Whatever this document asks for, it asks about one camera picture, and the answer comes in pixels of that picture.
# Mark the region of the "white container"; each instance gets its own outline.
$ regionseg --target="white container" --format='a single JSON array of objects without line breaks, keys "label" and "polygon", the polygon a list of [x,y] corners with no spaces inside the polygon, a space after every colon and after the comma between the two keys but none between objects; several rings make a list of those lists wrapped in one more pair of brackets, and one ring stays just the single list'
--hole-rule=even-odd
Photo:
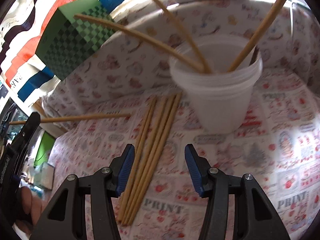
[{"label": "white container", "polygon": [[[251,52],[236,71],[226,73],[248,39],[231,35],[209,35],[195,42],[217,74],[199,74],[174,57],[169,58],[173,80],[189,96],[204,128],[211,133],[230,133],[244,121],[255,82],[262,72],[260,53],[249,66]],[[197,60],[189,44],[176,50]]]}]

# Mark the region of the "red stripe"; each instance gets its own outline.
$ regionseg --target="red stripe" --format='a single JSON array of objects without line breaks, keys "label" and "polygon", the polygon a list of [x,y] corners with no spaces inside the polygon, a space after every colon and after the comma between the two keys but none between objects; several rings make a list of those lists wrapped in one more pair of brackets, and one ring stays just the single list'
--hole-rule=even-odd
[{"label": "red stripe", "polygon": [[35,54],[41,35],[44,32],[49,20],[51,19],[56,9],[59,6],[72,1],[74,0],[56,0],[55,1],[54,5],[49,10],[47,16],[45,17],[42,23],[40,35],[27,41],[27,43],[22,47],[22,49],[17,53],[16,57],[11,61],[11,66],[5,73],[5,76],[7,78],[6,83],[8,85],[10,84],[10,81],[12,80],[12,78],[17,74],[18,69]]}]

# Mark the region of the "bright green object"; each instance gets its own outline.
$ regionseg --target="bright green object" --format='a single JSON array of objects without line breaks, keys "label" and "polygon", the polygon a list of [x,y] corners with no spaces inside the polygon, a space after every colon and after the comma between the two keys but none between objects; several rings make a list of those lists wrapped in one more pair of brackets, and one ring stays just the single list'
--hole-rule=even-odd
[{"label": "bright green object", "polygon": [[36,49],[36,55],[64,80],[95,53],[114,33],[113,30],[80,19],[77,13],[112,20],[98,0],[76,0],[57,8]]},{"label": "bright green object", "polygon": [[54,145],[55,139],[47,132],[43,133],[38,152],[35,158],[34,166],[41,165],[43,162],[47,162],[51,149]]}]

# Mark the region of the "green box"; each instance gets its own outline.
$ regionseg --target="green box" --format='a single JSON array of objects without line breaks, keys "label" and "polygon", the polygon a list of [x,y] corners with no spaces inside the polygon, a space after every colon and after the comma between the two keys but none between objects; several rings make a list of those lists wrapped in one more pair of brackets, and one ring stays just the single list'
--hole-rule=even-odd
[{"label": "green box", "polygon": [[114,33],[101,25],[75,20],[73,16],[77,13],[112,21],[98,0],[76,0],[57,8],[39,41],[36,55],[60,80]]}]

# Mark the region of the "chopstick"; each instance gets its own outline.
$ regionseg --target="chopstick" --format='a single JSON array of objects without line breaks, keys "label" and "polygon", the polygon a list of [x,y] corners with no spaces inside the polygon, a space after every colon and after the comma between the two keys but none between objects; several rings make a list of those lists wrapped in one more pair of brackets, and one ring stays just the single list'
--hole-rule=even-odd
[{"label": "chopstick", "polygon": [[[130,117],[131,114],[88,114],[88,115],[75,115],[75,116],[62,116],[53,118],[43,118],[40,123],[49,122],[70,122],[70,121],[81,121],[81,120],[92,120],[92,119],[104,119],[104,118],[120,118]],[[9,125],[25,124],[26,121],[13,121],[9,122]]]},{"label": "chopstick", "polygon": [[167,137],[169,135],[169,132],[170,132],[170,129],[171,129],[171,126],[172,126],[172,123],[173,123],[173,119],[175,117],[175,114],[176,114],[178,106],[179,106],[181,95],[182,95],[182,93],[179,93],[179,94],[177,94],[175,96],[172,108],[170,110],[170,114],[169,114],[168,120],[167,120],[167,122],[165,124],[164,131],[163,131],[163,133],[161,135],[160,142],[159,142],[159,144],[157,144],[155,155],[152,158],[152,162],[151,162],[150,166],[146,166],[146,168],[145,168],[146,170],[148,170],[146,179],[141,179],[140,180],[140,184],[139,184],[139,187],[138,187],[138,190],[137,190],[137,193],[139,193],[139,195],[138,195],[138,197],[136,199],[136,202],[134,202],[134,207],[132,208],[132,211],[127,214],[127,218],[129,217],[129,219],[126,219],[124,224],[131,225],[133,223],[133,220],[134,220],[134,218],[135,218],[135,216],[137,214],[137,211],[138,211],[138,209],[139,209],[139,207],[141,205],[143,197],[144,197],[144,195],[145,195],[145,193],[147,191],[147,188],[149,186],[149,183],[150,183],[150,181],[152,179],[153,172],[155,171],[155,168],[156,168],[156,166],[158,164],[159,158],[160,158],[161,153],[163,151],[165,142],[167,141]]},{"label": "chopstick", "polygon": [[[174,95],[172,95],[169,98],[169,104],[168,104],[169,106],[172,105],[173,100],[174,100]],[[163,128],[164,128],[164,124],[165,124],[165,121],[164,121],[163,117],[166,116],[166,114],[164,114],[164,108],[166,106],[166,102],[167,102],[167,96],[162,97],[161,101],[159,103],[160,104],[160,109],[158,110],[157,117],[156,117],[155,123],[153,125],[153,130],[152,130],[152,132],[150,134],[150,137],[148,138],[149,139],[148,146],[147,146],[147,148],[145,150],[145,153],[143,155],[143,159],[141,160],[141,162],[139,164],[139,169],[138,169],[136,178],[134,180],[134,184],[133,184],[133,187],[132,187],[132,190],[131,190],[131,193],[130,193],[129,201],[127,203],[127,207],[126,207],[125,212],[124,212],[125,215],[124,215],[124,219],[123,220],[126,219],[127,214],[129,212],[129,208],[132,205],[133,198],[134,198],[134,196],[136,194],[139,182],[141,181],[141,177],[142,177],[142,174],[143,174],[143,172],[145,170],[145,167],[147,165],[147,161],[149,160],[149,156],[150,156],[150,154],[152,154],[152,155],[154,154],[154,148],[159,143],[160,136],[158,134],[159,134],[159,131],[160,131],[160,135],[161,135],[161,133],[163,131]]]},{"label": "chopstick", "polygon": [[153,111],[155,109],[155,105],[156,105],[156,97],[153,97],[151,102],[149,103],[148,110],[145,113],[144,118],[142,120],[142,126],[140,128],[141,130],[140,130],[140,132],[138,134],[138,137],[137,137],[137,140],[136,140],[136,146],[138,146],[138,147],[137,147],[137,150],[135,151],[135,157],[134,157],[134,161],[133,161],[132,168],[131,168],[131,171],[130,171],[130,175],[129,175],[129,178],[128,178],[128,182],[127,182],[127,185],[125,187],[125,190],[124,190],[124,193],[123,193],[123,196],[122,196],[122,201],[121,201],[120,209],[119,209],[119,212],[118,212],[118,221],[119,222],[122,221],[122,218],[123,218],[123,215],[124,215],[124,211],[125,211],[126,205],[128,203],[128,198],[130,196],[130,192],[131,192],[131,189],[132,189],[133,181],[134,181],[134,178],[136,176],[137,168],[138,168],[138,165],[139,165],[139,162],[140,162],[140,157],[141,157],[142,150],[143,150],[143,147],[144,147],[144,143],[145,143],[145,140],[146,140],[146,137],[147,137],[147,134],[148,134],[149,125],[150,125],[150,122],[151,122]]},{"label": "chopstick", "polygon": [[252,38],[249,40],[249,42],[244,47],[244,49],[233,61],[230,68],[228,69],[228,72],[235,71],[237,67],[239,67],[241,62],[244,61],[244,59],[249,55],[249,53],[252,51],[254,46],[257,45],[258,41],[261,39],[261,37],[265,34],[267,29],[271,26],[273,21],[276,19],[277,15],[279,14],[285,2],[286,0],[276,0],[276,2],[273,4],[270,11],[268,12],[267,16],[263,19],[262,23],[260,24],[258,29],[255,31]]},{"label": "chopstick", "polygon": [[190,44],[190,46],[193,49],[193,52],[196,54],[196,56],[199,58],[199,60],[203,64],[204,73],[211,74],[212,73],[211,68],[209,67],[208,62],[205,60],[198,46],[193,41],[191,34],[185,29],[185,27],[178,20],[178,18],[176,18],[170,11],[168,11],[167,7],[160,0],[153,0],[153,1],[163,10],[164,14],[166,14],[167,17],[169,17],[169,19],[172,20],[173,24],[176,26],[178,31],[180,31],[180,33],[185,37],[186,41]]},{"label": "chopstick", "polygon": [[124,32],[125,34],[127,34],[129,36],[133,36],[135,38],[138,38],[142,41],[145,41],[145,42],[157,47],[158,49],[162,49],[163,51],[169,53],[170,55],[174,56],[175,58],[182,61],[183,63],[188,64],[196,72],[199,72],[199,73],[203,72],[203,66],[200,63],[192,60],[191,58],[189,58],[185,55],[179,54],[170,46],[168,46],[168,45],[164,44],[163,42],[158,41],[158,40],[156,40],[156,39],[154,39],[144,33],[138,32],[136,30],[128,29],[128,28],[122,26],[121,24],[113,23],[113,22],[110,22],[107,20],[103,20],[100,18],[88,16],[88,15],[76,14],[76,15],[74,15],[74,18],[81,19],[83,21],[89,21],[92,23],[100,24],[105,27],[109,27],[109,28]]}]

